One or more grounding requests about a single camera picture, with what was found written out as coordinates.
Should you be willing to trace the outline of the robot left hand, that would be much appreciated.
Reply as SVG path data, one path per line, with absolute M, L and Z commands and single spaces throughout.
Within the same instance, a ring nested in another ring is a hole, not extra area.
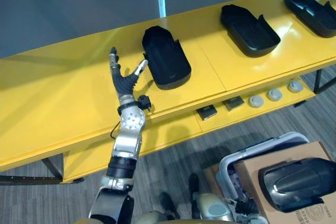
M 148 60 L 142 60 L 130 75 L 123 76 L 120 72 L 121 65 L 118 63 L 119 56 L 116 47 L 111 48 L 108 57 L 112 82 L 118 97 L 133 95 L 134 86 L 136 85 L 140 74 L 148 65 Z

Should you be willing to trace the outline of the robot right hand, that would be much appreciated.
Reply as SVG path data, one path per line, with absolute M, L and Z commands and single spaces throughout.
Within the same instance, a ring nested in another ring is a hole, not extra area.
M 239 200 L 236 202 L 235 212 L 242 215 L 259 214 L 256 202 L 249 198 L 247 201 Z

